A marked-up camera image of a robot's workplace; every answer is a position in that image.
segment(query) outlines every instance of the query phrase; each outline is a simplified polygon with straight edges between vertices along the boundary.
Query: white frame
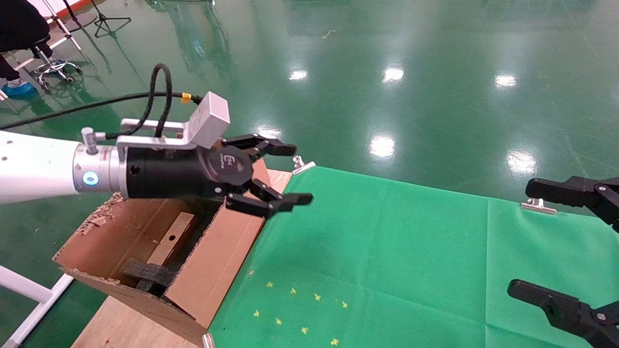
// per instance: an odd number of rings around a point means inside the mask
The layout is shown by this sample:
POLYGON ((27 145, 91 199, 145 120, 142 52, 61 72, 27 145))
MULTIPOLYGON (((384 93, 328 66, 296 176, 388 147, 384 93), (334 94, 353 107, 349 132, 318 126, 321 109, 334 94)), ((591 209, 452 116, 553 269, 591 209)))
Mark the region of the white frame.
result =
POLYGON ((0 266, 1 287, 17 292, 39 303, 13 335, 9 337, 9 340, 2 345, 2 348, 17 348, 21 346, 25 338, 37 326, 39 321, 43 319, 72 281, 73 277, 63 274, 54 287, 47 289, 41 284, 31 281, 8 268, 0 266))

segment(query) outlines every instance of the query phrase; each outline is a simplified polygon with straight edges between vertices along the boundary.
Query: green screen fabric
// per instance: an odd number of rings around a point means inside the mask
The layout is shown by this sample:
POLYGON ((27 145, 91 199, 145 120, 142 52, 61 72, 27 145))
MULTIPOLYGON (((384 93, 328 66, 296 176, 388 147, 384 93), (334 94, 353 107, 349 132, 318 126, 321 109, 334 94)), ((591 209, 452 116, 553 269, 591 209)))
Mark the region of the green screen fabric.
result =
POLYGON ((589 347, 510 280, 619 300, 619 240, 594 217, 321 167, 287 192, 314 202, 268 221, 210 327, 218 347, 589 347))

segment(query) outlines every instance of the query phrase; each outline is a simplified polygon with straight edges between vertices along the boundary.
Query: cardboard box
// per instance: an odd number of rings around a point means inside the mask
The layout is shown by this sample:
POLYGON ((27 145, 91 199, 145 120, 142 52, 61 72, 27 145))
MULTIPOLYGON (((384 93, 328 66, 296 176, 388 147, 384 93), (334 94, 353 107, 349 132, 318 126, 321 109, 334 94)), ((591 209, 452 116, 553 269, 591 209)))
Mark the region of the cardboard box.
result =
MULTIPOLYGON (((271 184, 264 161, 254 164, 254 177, 271 184)), ((277 189, 281 191, 285 183, 277 189)), ((122 267, 130 258, 146 262, 181 212, 189 212, 183 201, 125 201, 115 195, 86 219, 54 260, 70 276, 200 346, 201 336, 207 332, 265 220, 222 205, 163 299, 134 289, 136 281, 123 276, 122 267)))

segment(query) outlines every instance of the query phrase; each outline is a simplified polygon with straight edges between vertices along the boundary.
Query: yellow cable tag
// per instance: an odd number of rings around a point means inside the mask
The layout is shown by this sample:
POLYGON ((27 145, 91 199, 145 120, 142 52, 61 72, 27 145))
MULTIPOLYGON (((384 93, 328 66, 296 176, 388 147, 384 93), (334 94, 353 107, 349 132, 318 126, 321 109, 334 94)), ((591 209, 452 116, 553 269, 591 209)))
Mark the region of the yellow cable tag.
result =
POLYGON ((181 95, 181 103, 187 104, 191 101, 191 94, 183 92, 181 95))

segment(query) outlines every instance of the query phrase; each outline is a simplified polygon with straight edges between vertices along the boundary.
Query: epoxy floor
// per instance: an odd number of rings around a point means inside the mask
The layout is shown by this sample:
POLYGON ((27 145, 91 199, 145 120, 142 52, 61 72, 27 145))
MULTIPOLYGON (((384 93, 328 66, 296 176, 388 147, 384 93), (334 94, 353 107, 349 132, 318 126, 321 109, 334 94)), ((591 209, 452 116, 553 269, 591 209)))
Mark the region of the epoxy floor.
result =
MULTIPOLYGON (((56 52, 84 75, 0 103, 0 124, 145 91, 161 62, 175 91, 228 99, 226 135, 276 136, 324 167, 512 201, 533 176, 619 176, 614 0, 216 1, 104 2, 132 22, 113 36, 77 32, 87 59, 70 43, 56 52)), ((144 105, 15 131, 78 140, 81 127, 115 131, 144 105)), ((175 101, 170 119, 192 111, 175 101)), ((0 264, 51 287, 52 255, 105 198, 0 206, 0 264)), ((103 299, 73 285, 25 346, 69 347, 103 299)), ((0 342, 33 307, 0 289, 0 342)))

